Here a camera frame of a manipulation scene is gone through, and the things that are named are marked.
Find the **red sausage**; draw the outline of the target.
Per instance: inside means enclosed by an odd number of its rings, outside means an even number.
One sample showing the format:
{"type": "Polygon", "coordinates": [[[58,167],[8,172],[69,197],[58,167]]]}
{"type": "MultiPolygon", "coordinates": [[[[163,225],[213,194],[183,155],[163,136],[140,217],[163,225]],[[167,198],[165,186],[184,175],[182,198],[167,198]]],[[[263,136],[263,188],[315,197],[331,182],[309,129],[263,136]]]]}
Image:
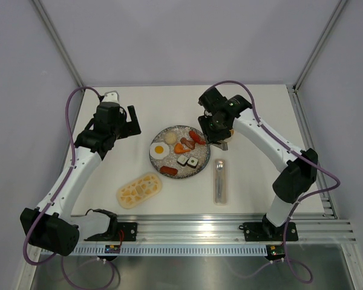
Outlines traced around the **red sausage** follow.
{"type": "Polygon", "coordinates": [[[204,139],[202,139],[198,133],[196,133],[195,131],[193,130],[190,130],[189,131],[189,136],[191,137],[191,139],[197,143],[197,144],[200,144],[200,145],[205,145],[206,142],[204,139]]]}

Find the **brown fried chicken piece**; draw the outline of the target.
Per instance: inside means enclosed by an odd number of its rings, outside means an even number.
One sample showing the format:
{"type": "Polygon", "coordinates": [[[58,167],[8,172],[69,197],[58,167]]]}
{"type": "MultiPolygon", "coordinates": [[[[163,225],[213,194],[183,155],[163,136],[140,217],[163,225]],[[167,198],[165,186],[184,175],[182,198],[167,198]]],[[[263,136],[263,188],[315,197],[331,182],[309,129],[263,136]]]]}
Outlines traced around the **brown fried chicken piece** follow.
{"type": "Polygon", "coordinates": [[[190,150],[195,149],[195,141],[194,140],[188,140],[187,138],[183,137],[183,138],[180,139],[180,142],[190,150]]]}

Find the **sushi roll green centre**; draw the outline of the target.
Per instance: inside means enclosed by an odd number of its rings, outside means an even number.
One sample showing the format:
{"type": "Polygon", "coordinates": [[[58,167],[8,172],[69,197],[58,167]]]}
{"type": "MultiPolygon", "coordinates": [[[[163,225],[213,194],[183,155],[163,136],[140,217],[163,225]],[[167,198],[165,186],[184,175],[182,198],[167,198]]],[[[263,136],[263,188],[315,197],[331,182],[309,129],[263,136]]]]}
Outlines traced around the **sushi roll green centre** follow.
{"type": "Polygon", "coordinates": [[[192,156],[188,159],[187,166],[195,169],[198,166],[198,162],[199,162],[199,160],[192,156]]]}

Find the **beige patterned lunch box lid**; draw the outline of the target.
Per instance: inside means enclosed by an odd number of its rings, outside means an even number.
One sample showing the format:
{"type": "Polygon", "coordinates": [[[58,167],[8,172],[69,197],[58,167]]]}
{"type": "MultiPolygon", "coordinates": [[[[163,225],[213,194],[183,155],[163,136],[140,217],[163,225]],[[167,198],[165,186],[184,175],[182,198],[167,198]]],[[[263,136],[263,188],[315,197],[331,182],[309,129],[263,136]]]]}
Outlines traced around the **beige patterned lunch box lid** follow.
{"type": "Polygon", "coordinates": [[[118,189],[116,198],[122,208],[132,209],[162,190],[163,184],[155,173],[146,173],[118,189]]]}

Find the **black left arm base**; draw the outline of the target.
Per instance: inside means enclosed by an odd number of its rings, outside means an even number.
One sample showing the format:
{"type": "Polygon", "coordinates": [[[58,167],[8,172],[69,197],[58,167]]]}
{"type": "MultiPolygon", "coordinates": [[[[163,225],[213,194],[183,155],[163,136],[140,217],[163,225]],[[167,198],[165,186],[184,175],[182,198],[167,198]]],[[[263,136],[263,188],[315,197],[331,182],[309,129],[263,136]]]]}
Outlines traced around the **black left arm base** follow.
{"type": "Polygon", "coordinates": [[[85,241],[92,242],[135,242],[137,239],[137,222],[121,222],[118,215],[104,209],[89,209],[86,215],[100,214],[103,218],[108,218],[105,230],[96,230],[94,234],[84,238],[85,241]]]}

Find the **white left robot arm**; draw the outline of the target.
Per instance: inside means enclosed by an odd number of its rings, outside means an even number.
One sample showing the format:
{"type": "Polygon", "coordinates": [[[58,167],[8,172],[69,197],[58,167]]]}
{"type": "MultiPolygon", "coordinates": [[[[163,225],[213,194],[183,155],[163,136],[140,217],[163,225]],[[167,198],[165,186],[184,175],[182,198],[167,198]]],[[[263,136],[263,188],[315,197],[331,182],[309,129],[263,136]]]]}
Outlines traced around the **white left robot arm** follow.
{"type": "Polygon", "coordinates": [[[119,93],[97,95],[99,104],[84,130],[69,137],[71,159],[54,186],[34,208],[25,208],[20,216],[25,233],[23,255],[32,245],[53,255],[68,256],[80,241],[123,242],[127,231],[117,215],[102,209],[72,217],[73,207],[89,177],[111,151],[117,140],[139,135],[139,122],[133,106],[124,109],[119,93]]]}

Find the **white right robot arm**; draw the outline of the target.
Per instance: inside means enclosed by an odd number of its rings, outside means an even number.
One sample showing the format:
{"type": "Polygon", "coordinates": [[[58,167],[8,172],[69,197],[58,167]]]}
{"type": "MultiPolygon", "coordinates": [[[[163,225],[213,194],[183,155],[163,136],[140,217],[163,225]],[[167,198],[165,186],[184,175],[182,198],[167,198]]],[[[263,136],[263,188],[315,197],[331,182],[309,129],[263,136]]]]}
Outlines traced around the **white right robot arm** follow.
{"type": "Polygon", "coordinates": [[[238,132],[259,148],[279,172],[272,184],[275,197],[261,222],[263,234],[277,239],[284,232],[295,202],[316,181],[318,154],[313,149],[302,150],[280,136],[259,117],[252,98],[226,98],[213,86],[200,96],[198,104],[204,108],[198,122],[208,144],[226,150],[232,132],[238,132]]]}

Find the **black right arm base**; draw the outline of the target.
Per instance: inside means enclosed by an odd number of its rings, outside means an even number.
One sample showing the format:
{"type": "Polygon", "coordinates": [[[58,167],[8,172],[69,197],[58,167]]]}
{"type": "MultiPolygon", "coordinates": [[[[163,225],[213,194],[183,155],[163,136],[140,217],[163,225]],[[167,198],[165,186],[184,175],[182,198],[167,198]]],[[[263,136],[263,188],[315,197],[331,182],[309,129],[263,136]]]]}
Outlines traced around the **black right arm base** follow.
{"type": "Polygon", "coordinates": [[[296,224],[294,222],[283,223],[275,227],[263,216],[258,222],[244,222],[238,226],[244,234],[246,242],[296,242],[299,241],[296,224]]]}

